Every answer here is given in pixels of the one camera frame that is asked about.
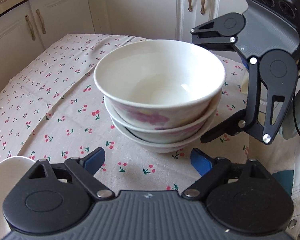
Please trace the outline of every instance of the cabinet door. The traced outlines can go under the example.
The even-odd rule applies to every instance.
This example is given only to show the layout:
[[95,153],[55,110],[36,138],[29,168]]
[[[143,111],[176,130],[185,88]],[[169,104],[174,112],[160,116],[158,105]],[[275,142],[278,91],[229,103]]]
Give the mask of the cabinet door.
[[191,41],[196,0],[94,0],[103,33]]
[[[202,3],[202,0],[197,0],[195,26],[230,12],[242,14],[247,8],[248,4],[246,0],[205,0],[204,3]],[[241,62],[241,59],[236,52],[215,51],[214,53]]]
[[69,33],[94,33],[88,0],[30,0],[30,6],[45,49]]
[[[33,28],[32,38],[25,16]],[[0,17],[0,92],[9,80],[44,51],[29,3],[23,3]]]

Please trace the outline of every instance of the stacked bowls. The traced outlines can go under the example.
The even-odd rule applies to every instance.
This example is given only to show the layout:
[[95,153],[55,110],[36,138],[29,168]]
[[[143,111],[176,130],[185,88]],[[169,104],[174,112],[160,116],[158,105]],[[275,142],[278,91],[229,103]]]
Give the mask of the stacked bowls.
[[225,69],[194,44],[151,40],[106,55],[94,71],[117,129],[154,152],[171,152],[210,127],[220,101]]

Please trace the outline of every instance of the cloth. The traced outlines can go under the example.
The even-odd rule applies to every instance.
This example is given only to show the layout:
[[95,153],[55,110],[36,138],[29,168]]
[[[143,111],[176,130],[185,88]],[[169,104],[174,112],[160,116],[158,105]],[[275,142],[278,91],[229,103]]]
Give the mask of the cloth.
[[[103,147],[106,161],[95,177],[116,193],[120,189],[182,192],[200,177],[190,162],[194,147],[212,157],[221,155],[245,163],[249,149],[245,133],[223,135],[207,144],[197,140],[177,152],[159,154],[139,147],[116,130],[103,95],[94,84],[93,70],[113,49],[142,40],[70,34],[12,78],[0,93],[0,161],[22,155],[60,163]],[[245,68],[219,58],[227,77],[212,125],[243,109],[246,103],[246,95],[240,93]]]

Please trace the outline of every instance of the table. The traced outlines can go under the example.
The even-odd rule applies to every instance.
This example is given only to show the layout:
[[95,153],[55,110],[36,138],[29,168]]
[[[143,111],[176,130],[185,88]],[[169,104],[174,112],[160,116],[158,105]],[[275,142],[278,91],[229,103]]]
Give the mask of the table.
[[[190,163],[194,147],[211,157],[221,155],[245,163],[249,149],[245,133],[223,135],[207,144],[197,140],[177,152],[159,154],[139,147],[116,130],[94,84],[93,70],[117,47],[144,40],[69,34],[39,55],[0,93],[0,161],[22,155],[61,163],[103,147],[106,161],[95,177],[115,193],[120,189],[182,192],[200,177]],[[213,126],[246,104],[246,95],[240,92],[246,69],[219,59],[226,69],[226,81]]]

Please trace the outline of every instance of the bowl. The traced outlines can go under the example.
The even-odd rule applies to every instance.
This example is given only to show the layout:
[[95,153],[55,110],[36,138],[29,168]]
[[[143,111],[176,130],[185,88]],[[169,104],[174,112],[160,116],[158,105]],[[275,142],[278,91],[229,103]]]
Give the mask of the bowl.
[[23,156],[9,157],[0,162],[0,239],[10,232],[2,213],[3,201],[34,163],[34,160]]
[[171,129],[199,119],[225,80],[221,61],[197,45],[139,41],[100,60],[94,82],[127,123]]
[[185,126],[166,129],[166,130],[146,130],[146,129],[134,127],[133,125],[125,122],[125,120],[123,120],[119,116],[119,114],[116,112],[114,107],[108,101],[109,99],[107,97],[104,98],[104,103],[112,119],[114,119],[116,122],[118,122],[119,124],[127,128],[136,137],[147,142],[166,144],[166,143],[180,142],[194,135],[202,127],[202,125],[204,125],[207,118],[217,109],[220,98],[221,98],[221,92],[216,94],[212,98],[204,115],[201,116],[198,120],[190,124],[187,124]]
[[113,124],[115,125],[115,127],[119,130],[120,133],[122,133],[125,137],[127,137],[130,140],[134,141],[135,143],[137,143],[141,147],[143,147],[143,148],[145,148],[145,149],[147,149],[151,152],[170,153],[170,152],[180,150],[183,147],[185,147],[186,145],[188,145],[189,143],[191,143],[191,142],[197,140],[198,138],[200,138],[210,128],[210,125],[213,122],[213,119],[214,119],[214,116],[216,115],[216,112],[217,111],[215,110],[212,113],[212,115],[210,115],[208,117],[205,124],[194,135],[192,135],[190,138],[188,138],[186,140],[183,140],[183,141],[180,141],[180,142],[167,143],[167,144],[150,143],[150,142],[146,142],[144,140],[141,140],[138,137],[134,136],[132,133],[130,133],[127,128],[125,128],[124,126],[119,124],[116,120],[114,120],[112,118],[111,118],[111,120],[112,120]]

